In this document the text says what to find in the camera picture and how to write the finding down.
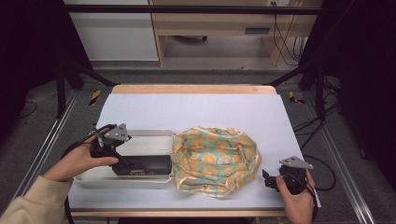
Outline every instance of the silver baking tray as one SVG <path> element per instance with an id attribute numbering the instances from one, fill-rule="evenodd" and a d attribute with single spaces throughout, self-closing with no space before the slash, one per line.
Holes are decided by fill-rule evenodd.
<path id="1" fill-rule="evenodd" d="M 171 130 L 128 130 L 131 139 L 117 147 L 121 156 L 170 155 L 175 133 Z M 74 177 L 81 186 L 88 188 L 161 188 L 170 182 L 170 175 L 116 175 L 110 166 L 95 167 Z"/>

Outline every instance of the white table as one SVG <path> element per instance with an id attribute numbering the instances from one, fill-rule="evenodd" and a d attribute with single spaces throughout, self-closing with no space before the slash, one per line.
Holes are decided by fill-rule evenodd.
<path id="1" fill-rule="evenodd" d="M 257 143 L 262 164 L 253 182 L 224 199 L 179 192 L 173 181 L 155 188 L 131 185 L 93 189 L 75 182 L 69 193 L 73 216 L 285 216 L 280 194 L 264 185 L 262 169 L 277 175 L 280 160 L 302 158 L 302 154 L 283 102 L 272 87 L 118 86 L 108 96 L 97 126 L 108 123 L 175 133 L 197 125 L 233 127 Z"/>

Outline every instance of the beige sleeve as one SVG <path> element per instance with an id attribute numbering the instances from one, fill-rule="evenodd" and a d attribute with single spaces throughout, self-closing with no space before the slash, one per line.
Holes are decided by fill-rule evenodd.
<path id="1" fill-rule="evenodd" d="M 0 224 L 63 223 L 64 200 L 71 182 L 56 182 L 39 176 L 24 196 L 18 197 L 0 217 Z"/>

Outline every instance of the cloth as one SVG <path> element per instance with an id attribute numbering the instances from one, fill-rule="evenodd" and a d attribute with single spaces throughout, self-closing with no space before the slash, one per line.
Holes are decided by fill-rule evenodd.
<path id="1" fill-rule="evenodd" d="M 234 128 L 199 126 L 178 134 L 172 146 L 178 190 L 222 198 L 256 178 L 262 156 Z"/>
<path id="2" fill-rule="evenodd" d="M 56 224 L 64 221 L 64 200 L 71 182 L 39 176 L 24 196 L 18 197 L 0 217 L 0 224 Z"/>

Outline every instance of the patterned fabric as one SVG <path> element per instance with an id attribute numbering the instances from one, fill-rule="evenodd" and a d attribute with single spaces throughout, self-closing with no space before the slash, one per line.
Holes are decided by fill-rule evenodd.
<path id="1" fill-rule="evenodd" d="M 194 127 L 173 144 L 178 190 L 224 197 L 256 178 L 262 156 L 256 143 L 234 128 Z"/>

